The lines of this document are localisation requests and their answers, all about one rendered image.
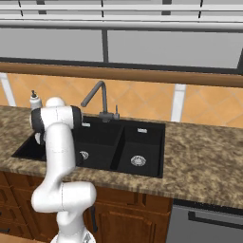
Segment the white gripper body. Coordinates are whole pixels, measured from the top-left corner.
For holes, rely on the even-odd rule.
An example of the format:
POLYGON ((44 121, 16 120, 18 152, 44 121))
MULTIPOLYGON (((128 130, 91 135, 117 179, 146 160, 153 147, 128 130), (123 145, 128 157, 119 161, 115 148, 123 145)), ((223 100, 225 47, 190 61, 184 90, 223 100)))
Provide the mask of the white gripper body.
POLYGON ((36 133, 35 140, 39 145, 45 145, 46 144, 46 134, 45 133, 36 133))

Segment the black double sink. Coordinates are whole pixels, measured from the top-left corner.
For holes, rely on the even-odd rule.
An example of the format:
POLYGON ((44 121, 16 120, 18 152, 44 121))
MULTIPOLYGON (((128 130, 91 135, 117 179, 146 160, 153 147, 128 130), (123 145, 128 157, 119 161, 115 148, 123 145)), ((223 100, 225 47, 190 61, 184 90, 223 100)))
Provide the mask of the black double sink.
POLYGON ((86 117, 77 129, 57 121, 46 139, 79 167, 160 178, 163 174, 165 125, 145 121, 110 121, 86 117))

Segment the brown wooden sink front panel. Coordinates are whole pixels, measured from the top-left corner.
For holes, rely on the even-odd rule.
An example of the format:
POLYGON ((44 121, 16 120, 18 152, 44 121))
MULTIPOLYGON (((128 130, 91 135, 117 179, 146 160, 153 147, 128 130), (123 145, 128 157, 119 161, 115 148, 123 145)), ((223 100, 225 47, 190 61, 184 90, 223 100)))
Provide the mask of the brown wooden sink front panel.
POLYGON ((96 187, 97 199, 99 201, 109 201, 125 205, 142 205, 168 207, 172 200, 164 196, 153 196, 138 192, 129 192, 118 189, 96 187))

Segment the white soap dispenser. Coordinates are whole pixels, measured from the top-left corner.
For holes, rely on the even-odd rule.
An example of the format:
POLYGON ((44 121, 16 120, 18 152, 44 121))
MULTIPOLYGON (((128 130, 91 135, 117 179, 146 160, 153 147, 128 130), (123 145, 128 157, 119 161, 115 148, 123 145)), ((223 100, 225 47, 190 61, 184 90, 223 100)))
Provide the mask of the white soap dispenser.
POLYGON ((30 108, 32 110, 37 109, 37 108, 41 108, 43 106, 42 105, 42 100, 36 94, 36 92, 34 90, 31 91, 29 102, 30 102, 30 108))

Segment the brown wooden drawer stack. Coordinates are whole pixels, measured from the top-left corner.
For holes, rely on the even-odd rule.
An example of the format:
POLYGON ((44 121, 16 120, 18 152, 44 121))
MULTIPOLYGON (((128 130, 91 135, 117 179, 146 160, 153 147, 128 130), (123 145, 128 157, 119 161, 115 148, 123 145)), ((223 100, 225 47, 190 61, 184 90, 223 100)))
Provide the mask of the brown wooden drawer stack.
POLYGON ((8 235, 50 242, 58 233, 56 214, 36 213, 30 203, 42 181, 40 177, 0 171, 0 228, 10 228, 8 235))

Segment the grey tap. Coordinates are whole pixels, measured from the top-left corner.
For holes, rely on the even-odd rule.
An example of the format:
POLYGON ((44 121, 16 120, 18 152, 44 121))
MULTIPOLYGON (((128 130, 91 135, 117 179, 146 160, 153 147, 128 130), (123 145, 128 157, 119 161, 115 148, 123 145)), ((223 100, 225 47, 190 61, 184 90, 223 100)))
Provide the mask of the grey tap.
POLYGON ((99 118, 103 122, 110 122, 112 120, 118 121, 120 119, 120 114, 118 112, 111 113, 107 108, 107 97, 106 97, 106 85, 104 81, 98 81, 91 91, 87 94, 84 100, 81 102, 81 107, 86 107, 88 103, 92 100, 94 95, 98 92, 98 90, 102 90, 102 98, 103 98, 103 111, 99 114, 99 118))

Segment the brown wooden window sill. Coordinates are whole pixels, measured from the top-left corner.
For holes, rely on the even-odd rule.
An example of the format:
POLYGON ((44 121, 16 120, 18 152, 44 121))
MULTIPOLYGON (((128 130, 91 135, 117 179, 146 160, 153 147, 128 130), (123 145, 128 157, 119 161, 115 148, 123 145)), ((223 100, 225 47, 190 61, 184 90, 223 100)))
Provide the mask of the brown wooden window sill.
POLYGON ((243 75, 175 72, 73 65, 0 62, 0 72, 167 84, 194 84, 243 88, 243 75))

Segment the brown wooden cupboard door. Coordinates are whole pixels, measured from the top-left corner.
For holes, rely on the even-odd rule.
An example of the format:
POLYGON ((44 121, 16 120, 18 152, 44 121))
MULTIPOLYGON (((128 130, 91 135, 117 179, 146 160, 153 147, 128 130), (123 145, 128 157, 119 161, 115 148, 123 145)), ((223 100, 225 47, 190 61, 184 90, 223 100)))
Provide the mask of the brown wooden cupboard door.
POLYGON ((107 203, 94 206, 98 231, 93 232, 89 209, 86 222, 97 243, 154 243, 155 214, 107 203))

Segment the grey dishwasher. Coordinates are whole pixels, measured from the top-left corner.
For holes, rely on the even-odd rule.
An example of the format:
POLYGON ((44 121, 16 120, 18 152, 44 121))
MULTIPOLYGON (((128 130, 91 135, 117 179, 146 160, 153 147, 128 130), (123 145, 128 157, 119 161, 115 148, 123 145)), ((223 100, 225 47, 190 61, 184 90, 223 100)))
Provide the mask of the grey dishwasher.
POLYGON ((174 199, 166 243, 243 243, 243 209, 174 199))

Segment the window with grey frame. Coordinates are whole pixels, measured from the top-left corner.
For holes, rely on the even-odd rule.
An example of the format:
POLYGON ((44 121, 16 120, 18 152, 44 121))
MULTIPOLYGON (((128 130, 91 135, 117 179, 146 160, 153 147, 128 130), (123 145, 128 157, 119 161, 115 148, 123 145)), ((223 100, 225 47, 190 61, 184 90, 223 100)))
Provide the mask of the window with grey frame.
POLYGON ((243 0, 0 0, 0 59, 243 73, 243 0))

